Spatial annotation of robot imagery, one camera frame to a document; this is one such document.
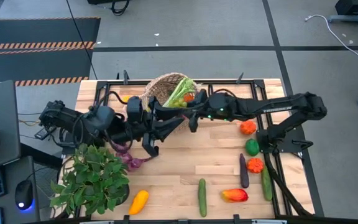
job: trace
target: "woven basket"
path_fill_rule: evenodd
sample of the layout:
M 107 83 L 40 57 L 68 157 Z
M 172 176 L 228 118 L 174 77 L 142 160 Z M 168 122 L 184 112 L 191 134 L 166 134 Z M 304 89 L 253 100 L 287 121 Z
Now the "woven basket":
M 187 76 L 182 73 L 168 73 L 162 75 L 154 80 L 152 80 L 145 87 L 145 93 L 140 95 L 139 98 L 142 99 L 143 108 L 147 108 L 149 103 L 149 98 L 155 96 L 158 99 L 158 102 L 163 105 L 170 97 L 172 92 L 175 90 L 180 81 Z M 194 89 L 199 91 L 198 87 L 194 85 Z M 188 120 L 184 120 L 173 132 L 177 133 L 178 131 L 188 129 Z

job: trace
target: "green plant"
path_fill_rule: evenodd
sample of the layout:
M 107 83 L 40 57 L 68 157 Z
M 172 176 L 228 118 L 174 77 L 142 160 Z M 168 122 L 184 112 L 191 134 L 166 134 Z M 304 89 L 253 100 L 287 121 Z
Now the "green plant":
M 70 171 L 63 169 L 63 185 L 51 181 L 51 188 L 59 196 L 52 198 L 50 206 L 66 205 L 72 214 L 76 207 L 85 205 L 86 214 L 95 211 L 104 214 L 106 209 L 122 203 L 127 192 L 126 165 L 105 147 L 82 144 L 73 156 Z

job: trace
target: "zucchini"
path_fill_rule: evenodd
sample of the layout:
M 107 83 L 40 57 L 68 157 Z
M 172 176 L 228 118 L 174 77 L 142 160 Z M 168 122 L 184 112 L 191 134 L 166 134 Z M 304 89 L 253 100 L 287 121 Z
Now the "zucchini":
M 198 205 L 200 206 L 200 215 L 206 216 L 206 183 L 204 179 L 198 182 Z
M 273 198 L 272 181 L 270 180 L 269 171 L 267 170 L 266 166 L 264 166 L 261 176 L 262 176 L 262 188 L 264 190 L 265 199 L 267 201 L 271 201 Z
M 249 187 L 249 177 L 246 166 L 246 159 L 242 153 L 240 154 L 240 183 L 241 187 L 243 188 Z

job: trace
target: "butcher block tabletop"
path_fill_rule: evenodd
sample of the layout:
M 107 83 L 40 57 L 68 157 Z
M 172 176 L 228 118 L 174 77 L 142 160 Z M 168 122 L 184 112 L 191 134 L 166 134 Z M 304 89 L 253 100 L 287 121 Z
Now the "butcher block tabletop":
M 82 81 L 75 109 L 87 112 L 93 104 L 98 81 Z M 265 79 L 268 98 L 284 96 L 280 79 Z M 111 90 L 120 96 L 141 95 L 144 85 L 114 85 Z M 213 85 L 214 90 L 226 88 L 241 98 L 252 98 L 249 85 Z M 109 106 L 116 112 L 125 114 L 124 105 L 114 95 L 109 97 Z M 288 112 L 272 113 L 273 123 L 277 124 L 288 117 Z M 244 146 L 250 138 L 239 132 L 239 121 L 199 120 L 196 133 L 184 129 L 169 135 L 165 142 L 156 141 L 160 155 L 142 164 L 141 168 L 128 173 L 130 195 L 114 211 L 107 210 L 100 215 L 92 215 L 92 220 L 122 220 L 140 190 L 149 192 L 149 200 L 143 210 L 131 216 L 131 220 L 177 220 L 203 219 L 198 207 L 198 182 L 206 180 L 206 201 L 208 214 L 204 219 L 233 219 L 234 214 L 243 218 L 274 218 L 272 202 L 264 199 L 260 174 L 249 172 L 250 185 L 246 190 L 249 199 L 241 203 L 227 203 L 221 198 L 226 189 L 241 188 L 239 155 L 246 160 L 250 156 Z M 149 155 L 139 142 L 134 142 L 130 150 L 133 157 L 146 158 Z M 259 153 L 256 157 L 263 160 Z M 281 161 L 288 188 L 307 211 L 314 213 L 310 191 L 301 159 L 290 153 L 281 153 Z M 278 204 L 282 214 L 284 204 L 280 189 L 276 185 Z

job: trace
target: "eggplant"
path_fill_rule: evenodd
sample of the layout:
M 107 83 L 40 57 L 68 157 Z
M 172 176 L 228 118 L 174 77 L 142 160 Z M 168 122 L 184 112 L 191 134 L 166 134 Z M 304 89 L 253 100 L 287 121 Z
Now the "eggplant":
M 243 188 L 249 187 L 249 177 L 248 177 L 246 159 L 242 153 L 240 154 L 240 183 L 241 183 L 241 187 Z

